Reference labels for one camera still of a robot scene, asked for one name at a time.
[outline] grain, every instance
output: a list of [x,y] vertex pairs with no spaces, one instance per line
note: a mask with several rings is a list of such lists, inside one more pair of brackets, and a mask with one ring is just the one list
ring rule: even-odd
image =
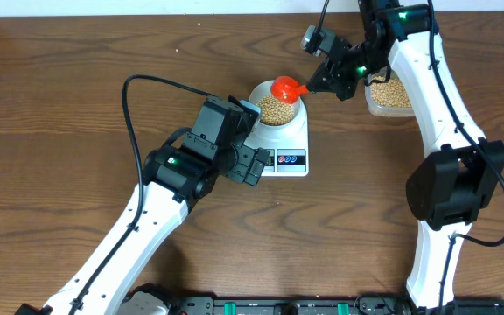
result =
[[[374,79],[384,81],[384,77],[375,76]],[[381,105],[388,107],[410,108],[411,102],[403,84],[398,79],[390,79],[388,83],[371,84],[371,97]]]
[[292,104],[278,101],[271,94],[262,98],[257,105],[262,109],[260,122],[269,126],[281,126],[295,117]]

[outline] white backdrop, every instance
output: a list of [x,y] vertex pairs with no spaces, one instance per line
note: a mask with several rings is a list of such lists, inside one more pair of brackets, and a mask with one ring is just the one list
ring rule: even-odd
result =
[[[320,12],[324,0],[0,0],[0,17]],[[401,0],[404,5],[424,0]],[[504,0],[435,0],[437,11],[504,11]],[[328,12],[357,11],[331,0]]]

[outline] red spoon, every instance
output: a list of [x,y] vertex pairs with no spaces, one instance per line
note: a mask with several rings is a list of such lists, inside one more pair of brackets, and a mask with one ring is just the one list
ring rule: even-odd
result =
[[295,79],[288,76],[278,77],[269,90],[278,101],[288,104],[296,102],[301,94],[310,92],[305,85],[299,86]]

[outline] wooden table surface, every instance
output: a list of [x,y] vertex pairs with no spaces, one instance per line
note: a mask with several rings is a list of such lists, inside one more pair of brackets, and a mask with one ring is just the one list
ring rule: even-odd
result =
[[[452,75],[489,139],[504,142],[504,13],[438,14]],[[146,73],[246,99],[260,82],[305,82],[322,61],[299,48],[316,15],[0,18],[0,314],[42,305],[88,259],[137,182],[120,94]],[[357,14],[326,27],[362,40]],[[135,82],[130,106],[145,156],[203,97]],[[219,296],[321,297],[399,292],[417,222],[404,197],[423,161],[414,118],[307,95],[306,178],[236,185],[220,178],[160,247],[136,284]],[[497,189],[471,235],[504,233]],[[504,246],[466,243],[458,296],[504,298]]]

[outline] green indicator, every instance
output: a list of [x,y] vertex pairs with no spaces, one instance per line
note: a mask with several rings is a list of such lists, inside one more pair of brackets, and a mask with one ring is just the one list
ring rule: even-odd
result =
[[365,71],[367,71],[367,68],[365,66],[360,66],[360,67],[357,68],[357,72],[359,74],[364,74]]
[[349,304],[338,304],[338,315],[350,315]]
[[236,315],[236,303],[225,303],[225,315]]

